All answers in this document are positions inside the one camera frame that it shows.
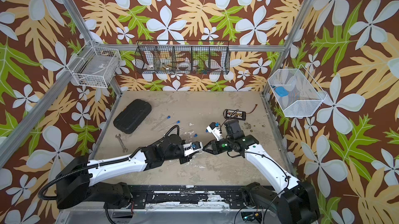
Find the clear test tube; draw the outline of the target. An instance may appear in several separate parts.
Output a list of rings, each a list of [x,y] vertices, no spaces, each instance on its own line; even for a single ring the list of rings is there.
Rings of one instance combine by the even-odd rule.
[[[159,123],[157,123],[151,130],[155,130],[158,126],[160,126],[162,123],[164,123],[167,119],[167,117],[165,119],[163,119],[162,121],[160,121]]]
[[[161,128],[161,129],[159,129],[158,132],[163,131],[163,130],[165,130],[165,129],[170,129],[170,128],[173,127],[174,125],[178,125],[178,124],[177,124],[176,122],[175,122],[175,123],[172,123],[172,124],[170,124],[170,125],[167,125],[166,127],[163,127],[163,128]]]

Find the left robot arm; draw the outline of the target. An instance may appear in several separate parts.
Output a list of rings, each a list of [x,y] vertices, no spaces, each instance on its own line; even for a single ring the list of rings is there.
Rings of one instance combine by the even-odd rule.
[[[133,198],[128,184],[110,184],[106,182],[108,179],[155,169],[170,160],[184,164],[201,150],[200,142],[186,143],[179,135],[168,134],[121,157],[105,160],[77,157],[39,190],[38,197],[43,201],[56,201],[58,209],[68,209],[82,202],[103,202],[105,206],[124,208]]]

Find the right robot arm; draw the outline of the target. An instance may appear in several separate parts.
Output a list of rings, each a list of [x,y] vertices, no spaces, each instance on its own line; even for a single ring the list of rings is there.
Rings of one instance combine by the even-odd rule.
[[[218,155],[232,151],[250,162],[271,184],[273,190],[253,182],[241,188],[243,202],[247,206],[261,206],[275,213],[282,224],[311,224],[320,216],[315,188],[301,182],[283,169],[265,151],[252,135],[245,135],[237,120],[224,123],[227,132],[222,136],[221,124],[212,122],[207,131],[215,137],[203,148],[204,152]]]

